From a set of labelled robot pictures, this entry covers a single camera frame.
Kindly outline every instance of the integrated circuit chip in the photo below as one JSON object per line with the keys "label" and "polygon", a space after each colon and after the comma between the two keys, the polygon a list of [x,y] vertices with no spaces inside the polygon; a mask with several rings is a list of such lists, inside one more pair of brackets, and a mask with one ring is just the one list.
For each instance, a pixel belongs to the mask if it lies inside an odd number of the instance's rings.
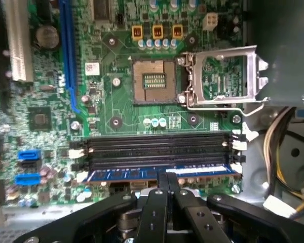
{"label": "integrated circuit chip", "polygon": [[31,131],[49,131],[52,128],[51,108],[49,106],[29,107],[28,112]]}
{"label": "integrated circuit chip", "polygon": [[92,0],[93,1],[93,14],[94,20],[109,22],[110,20],[110,7],[109,0]]}
{"label": "integrated circuit chip", "polygon": [[134,104],[174,103],[176,97],[173,60],[133,61]]}

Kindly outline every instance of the chipset chip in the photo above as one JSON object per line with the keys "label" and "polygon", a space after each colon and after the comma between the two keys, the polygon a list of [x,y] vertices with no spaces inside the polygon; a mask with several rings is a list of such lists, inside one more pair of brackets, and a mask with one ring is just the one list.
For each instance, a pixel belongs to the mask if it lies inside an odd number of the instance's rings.
{"label": "chipset chip", "polygon": [[29,107],[28,112],[31,131],[49,131],[52,128],[51,108],[49,106]]}
{"label": "chipset chip", "polygon": [[134,104],[175,103],[174,61],[134,60],[133,90]]}

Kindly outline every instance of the pci slot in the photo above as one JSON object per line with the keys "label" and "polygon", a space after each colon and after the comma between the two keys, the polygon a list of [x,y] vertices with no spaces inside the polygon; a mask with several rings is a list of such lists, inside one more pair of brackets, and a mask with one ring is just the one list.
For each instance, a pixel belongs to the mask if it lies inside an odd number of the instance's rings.
{"label": "pci slot", "polygon": [[228,175],[240,175],[229,165],[224,164],[199,164],[190,166],[163,166],[163,167],[137,167],[123,169],[104,169],[92,172],[87,182],[132,182],[132,181],[153,181],[157,179],[158,172],[174,172],[178,178],[196,177],[218,177]]}
{"label": "pci slot", "polygon": [[5,0],[12,79],[34,82],[28,23],[28,0]]}
{"label": "pci slot", "polygon": [[59,1],[61,41],[63,50],[65,86],[69,91],[71,108],[75,113],[77,109],[77,64],[75,61],[74,24],[71,0]]}

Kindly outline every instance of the sata port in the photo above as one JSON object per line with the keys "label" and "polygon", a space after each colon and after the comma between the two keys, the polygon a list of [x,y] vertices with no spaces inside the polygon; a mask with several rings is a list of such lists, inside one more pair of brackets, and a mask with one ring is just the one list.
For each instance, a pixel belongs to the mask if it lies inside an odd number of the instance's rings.
{"label": "sata port", "polygon": [[119,192],[130,192],[129,182],[112,182],[109,186],[109,193],[114,195]]}

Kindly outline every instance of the blue sata port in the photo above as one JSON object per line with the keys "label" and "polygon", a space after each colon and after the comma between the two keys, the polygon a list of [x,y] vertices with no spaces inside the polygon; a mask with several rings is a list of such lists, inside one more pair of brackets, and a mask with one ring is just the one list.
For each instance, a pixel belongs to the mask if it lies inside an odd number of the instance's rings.
{"label": "blue sata port", "polygon": [[39,160],[41,159],[41,150],[28,149],[18,151],[18,159],[21,160]]}
{"label": "blue sata port", "polygon": [[41,183],[41,176],[36,174],[20,174],[15,177],[17,186],[35,186]]}

